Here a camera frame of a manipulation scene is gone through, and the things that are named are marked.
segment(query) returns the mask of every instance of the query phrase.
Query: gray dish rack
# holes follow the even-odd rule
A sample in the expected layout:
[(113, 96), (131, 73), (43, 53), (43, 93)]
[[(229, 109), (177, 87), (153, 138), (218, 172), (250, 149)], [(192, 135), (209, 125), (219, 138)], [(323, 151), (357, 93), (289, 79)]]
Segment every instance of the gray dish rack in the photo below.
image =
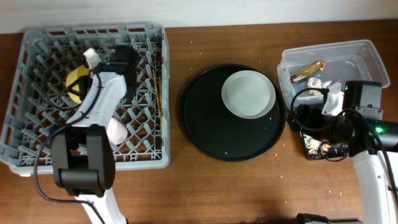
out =
[[(98, 26), (37, 29), (25, 33), (0, 138), (0, 161), (10, 170), (30, 176), (37, 149), (52, 124), (65, 124), (74, 111), (52, 108), (42, 97), (43, 74), (55, 63), (46, 94), (59, 106), (74, 102), (63, 90), (65, 76), (77, 66), (73, 58), (94, 48), (102, 61), (112, 57), (115, 45), (130, 45), (140, 54), (138, 88), (132, 101), (122, 99), (113, 117), (129, 131), (120, 145), (111, 144), (116, 170), (161, 169), (170, 162), (169, 43), (163, 26)], [(161, 82), (161, 110), (156, 103), (154, 74)], [(86, 154), (84, 148), (79, 154)], [(39, 174), (51, 174), (51, 152), (39, 155)]]

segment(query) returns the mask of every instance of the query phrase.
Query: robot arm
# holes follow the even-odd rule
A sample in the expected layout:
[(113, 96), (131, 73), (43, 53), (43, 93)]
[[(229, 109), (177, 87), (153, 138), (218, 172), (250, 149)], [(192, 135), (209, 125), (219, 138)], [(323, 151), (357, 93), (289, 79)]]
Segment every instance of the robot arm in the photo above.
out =
[[(398, 153), (387, 152), (392, 172), (398, 173)], [(369, 154), (360, 152), (353, 157), (354, 168), (361, 187), (364, 223), (398, 223), (397, 204), (381, 151)]]
[[(324, 116), (319, 108), (300, 105), (288, 115), (290, 129), (319, 141), (347, 144), (361, 187), (364, 223), (398, 223), (397, 189), (389, 175), (398, 173), (397, 124), (381, 121), (378, 83), (347, 82), (345, 89), (343, 111), (338, 116)], [(390, 171), (375, 133), (386, 149)]]
[[(59, 127), (50, 130), (56, 133), (50, 143), (55, 183), (77, 200), (92, 204), (105, 223), (127, 223), (112, 191), (116, 168), (106, 132), (120, 100), (134, 96), (135, 62), (139, 56), (127, 48), (116, 47), (119, 60), (107, 63), (95, 60), (98, 56), (92, 49), (85, 52), (92, 72), (98, 76), (92, 77), (90, 90), (80, 108), (67, 121), (72, 125), (58, 132)], [(89, 108), (90, 112), (82, 119), (81, 115)], [(86, 156), (72, 154), (81, 147), (86, 149)], [(91, 206), (83, 204), (83, 207), (92, 223), (101, 223)]]

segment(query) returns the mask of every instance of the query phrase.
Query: wooden surface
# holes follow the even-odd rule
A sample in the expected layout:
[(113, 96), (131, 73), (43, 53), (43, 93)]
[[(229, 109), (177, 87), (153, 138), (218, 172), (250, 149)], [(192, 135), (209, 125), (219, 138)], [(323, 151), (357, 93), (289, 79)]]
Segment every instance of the wooden surface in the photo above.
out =
[[(308, 161), (298, 134), (286, 125), (279, 142), (263, 156), (238, 163), (217, 161), (195, 149), (182, 133), (178, 100), (187, 83), (212, 65), (249, 65), (278, 83), (276, 68), (285, 49), (369, 39), (391, 80), (382, 92), (384, 119), (398, 121), (398, 21), (167, 29), (167, 37), (172, 160), (161, 170), (116, 173), (114, 194), (130, 223), (250, 223), (256, 219), (274, 223), (300, 212), (334, 220), (362, 218), (352, 159)], [(19, 34), (0, 35), (1, 122), (21, 39)], [(49, 196), (67, 198), (51, 175), (39, 179)], [(0, 223), (89, 222), (80, 205), (46, 202), (31, 177), (19, 177), (0, 165)]]

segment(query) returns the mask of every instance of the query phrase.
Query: clear plastic container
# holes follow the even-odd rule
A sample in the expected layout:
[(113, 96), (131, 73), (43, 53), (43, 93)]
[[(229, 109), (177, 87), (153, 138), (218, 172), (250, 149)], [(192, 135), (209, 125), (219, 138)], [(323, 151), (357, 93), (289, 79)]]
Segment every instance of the clear plastic container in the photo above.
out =
[[(326, 66), (312, 77), (319, 78), (322, 82), (331, 81), (331, 85), (340, 82), (341, 90), (345, 87), (346, 81), (351, 80), (379, 82), (383, 88), (390, 85), (386, 68), (370, 40), (288, 49), (283, 51), (282, 61), (278, 65), (279, 84), (288, 108), (296, 93), (308, 88), (308, 79), (293, 85), (290, 77), (319, 60), (326, 60)], [(305, 92), (297, 97), (294, 106), (317, 103), (322, 103), (322, 96)]]

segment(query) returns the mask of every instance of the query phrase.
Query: plastic storage bin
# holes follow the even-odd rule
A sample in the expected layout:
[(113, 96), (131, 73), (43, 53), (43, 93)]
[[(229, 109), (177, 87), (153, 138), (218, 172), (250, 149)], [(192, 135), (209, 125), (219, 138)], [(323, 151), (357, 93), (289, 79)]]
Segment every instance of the plastic storage bin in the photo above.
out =
[[(81, 55), (92, 47), (102, 61), (109, 59), (115, 44), (130, 45), (140, 54), (137, 67), (139, 87), (132, 101), (122, 99), (113, 117), (126, 125), (127, 139), (111, 144), (116, 170), (164, 168), (170, 162), (169, 43), (161, 25), (66, 27), (30, 30), (22, 40), (21, 52), (0, 138), (0, 161), (22, 176), (33, 171), (36, 150), (49, 135), (49, 127), (65, 124), (74, 111), (52, 108), (40, 96), (42, 75), (52, 64)], [(77, 65), (69, 60), (52, 74), (47, 94), (62, 107), (71, 106), (60, 95), (65, 75)], [(152, 71), (162, 82), (162, 117), (156, 104)], [(80, 154), (86, 154), (79, 148)], [(51, 152), (39, 155), (39, 174), (51, 174)]]
[[(319, 78), (322, 82), (331, 81), (331, 85), (340, 82), (341, 90), (345, 87), (345, 82), (350, 80), (379, 82), (383, 88), (390, 85), (386, 68), (370, 40), (288, 49), (283, 51), (282, 61), (277, 68), (280, 88), (288, 108), (296, 93), (308, 87), (308, 79), (298, 81), (298, 85), (293, 86), (290, 77), (319, 60), (326, 60), (325, 69), (316, 72), (312, 77)], [(322, 95), (314, 96), (304, 92), (297, 97), (294, 107), (322, 103), (322, 99)]]

